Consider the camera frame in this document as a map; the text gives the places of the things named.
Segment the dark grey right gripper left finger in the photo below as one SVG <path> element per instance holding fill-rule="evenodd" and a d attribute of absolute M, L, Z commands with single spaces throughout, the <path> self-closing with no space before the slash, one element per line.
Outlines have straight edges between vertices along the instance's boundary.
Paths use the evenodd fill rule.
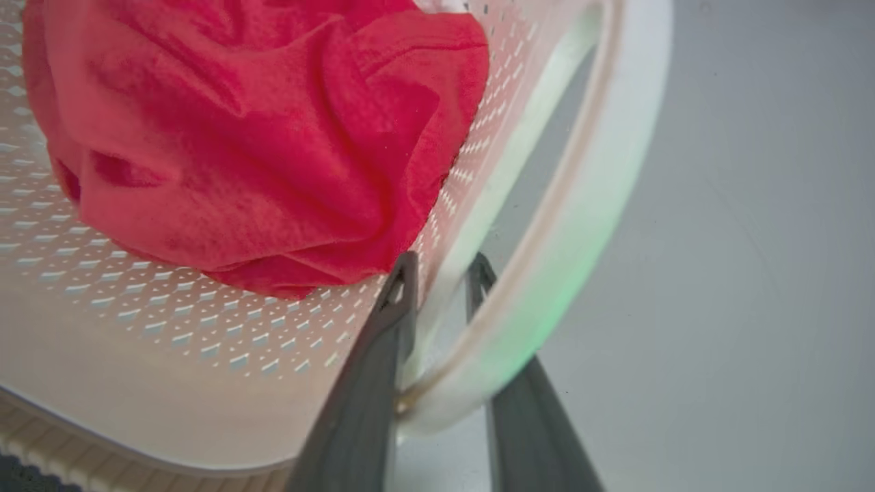
<path fill-rule="evenodd" d="M 418 255 L 399 256 L 288 477 L 288 491 L 387 491 L 396 395 L 416 340 Z"/>

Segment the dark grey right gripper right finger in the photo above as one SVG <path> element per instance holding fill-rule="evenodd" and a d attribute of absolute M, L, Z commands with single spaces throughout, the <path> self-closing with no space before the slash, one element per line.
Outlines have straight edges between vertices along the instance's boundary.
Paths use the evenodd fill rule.
<path fill-rule="evenodd" d="M 603 491 L 537 356 L 485 405 L 494 491 Z"/>

